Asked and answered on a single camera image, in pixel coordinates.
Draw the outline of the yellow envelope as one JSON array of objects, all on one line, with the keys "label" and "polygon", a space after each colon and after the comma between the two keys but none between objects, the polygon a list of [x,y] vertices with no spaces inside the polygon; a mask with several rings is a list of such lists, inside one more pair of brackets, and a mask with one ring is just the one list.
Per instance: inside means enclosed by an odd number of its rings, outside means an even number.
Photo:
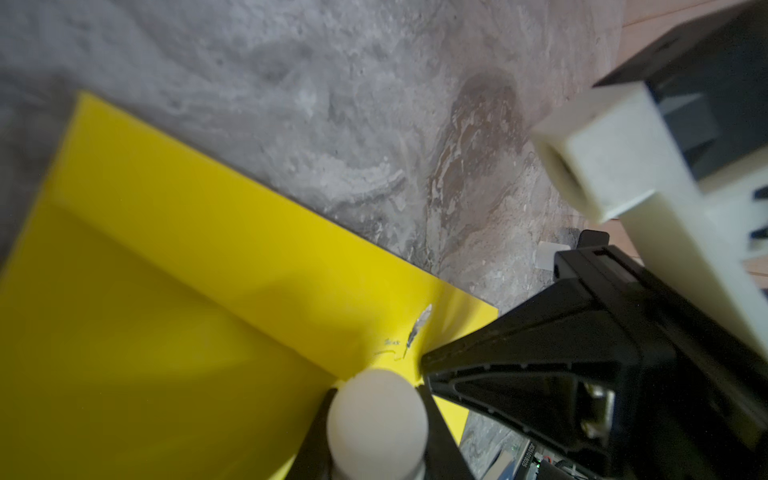
[{"label": "yellow envelope", "polygon": [[5,479],[276,479],[492,305],[90,93],[1,271]]}]

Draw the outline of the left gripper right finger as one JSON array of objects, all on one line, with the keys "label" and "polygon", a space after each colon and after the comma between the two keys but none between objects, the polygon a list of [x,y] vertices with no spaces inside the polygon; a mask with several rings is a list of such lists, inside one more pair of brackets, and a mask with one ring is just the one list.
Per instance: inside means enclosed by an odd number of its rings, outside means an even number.
[{"label": "left gripper right finger", "polygon": [[424,454],[425,479],[474,480],[459,447],[426,385],[416,388],[425,405],[428,437]]}]

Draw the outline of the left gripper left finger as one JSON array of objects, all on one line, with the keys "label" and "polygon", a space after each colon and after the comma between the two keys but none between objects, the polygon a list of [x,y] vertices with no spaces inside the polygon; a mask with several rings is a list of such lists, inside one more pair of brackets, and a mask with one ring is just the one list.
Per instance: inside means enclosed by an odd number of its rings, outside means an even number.
[{"label": "left gripper left finger", "polygon": [[324,396],[285,480],[330,480],[333,460],[327,438],[330,406],[338,390],[331,388]]}]

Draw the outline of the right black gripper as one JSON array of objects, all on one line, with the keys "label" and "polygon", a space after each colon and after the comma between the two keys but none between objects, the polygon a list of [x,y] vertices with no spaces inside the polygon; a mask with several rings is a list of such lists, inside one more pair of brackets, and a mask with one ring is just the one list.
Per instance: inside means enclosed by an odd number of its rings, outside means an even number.
[{"label": "right black gripper", "polygon": [[423,354],[431,392],[594,475],[766,478],[765,360],[615,246],[559,252],[554,276]]}]

